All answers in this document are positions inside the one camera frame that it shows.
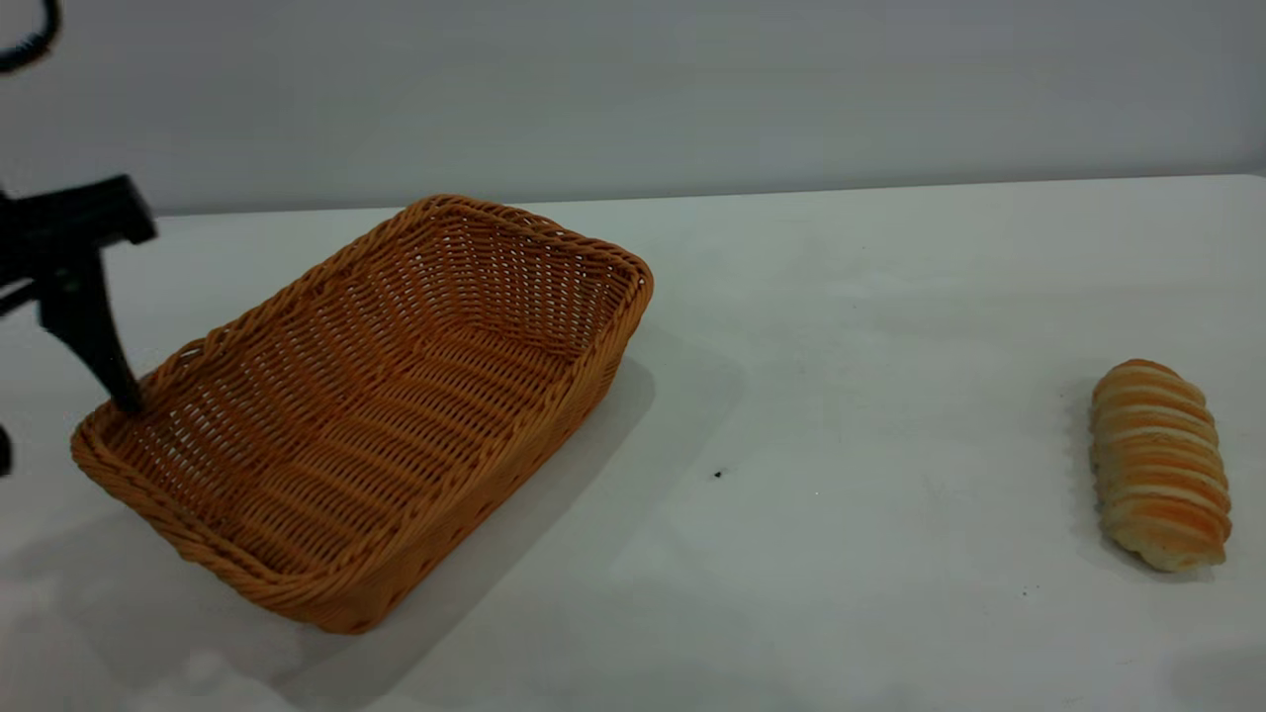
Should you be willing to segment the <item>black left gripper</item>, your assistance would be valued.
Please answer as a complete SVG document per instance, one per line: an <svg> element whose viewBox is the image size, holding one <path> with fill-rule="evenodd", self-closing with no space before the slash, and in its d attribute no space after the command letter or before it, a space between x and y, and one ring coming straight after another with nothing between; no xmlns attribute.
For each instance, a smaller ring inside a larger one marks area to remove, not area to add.
<svg viewBox="0 0 1266 712"><path fill-rule="evenodd" d="M3 314L38 299L41 326L127 413L139 413L143 397L113 319L99 252L154 238L152 212L130 176L22 198L3 193ZM0 478L11 469L13 443L1 427Z"/></svg>

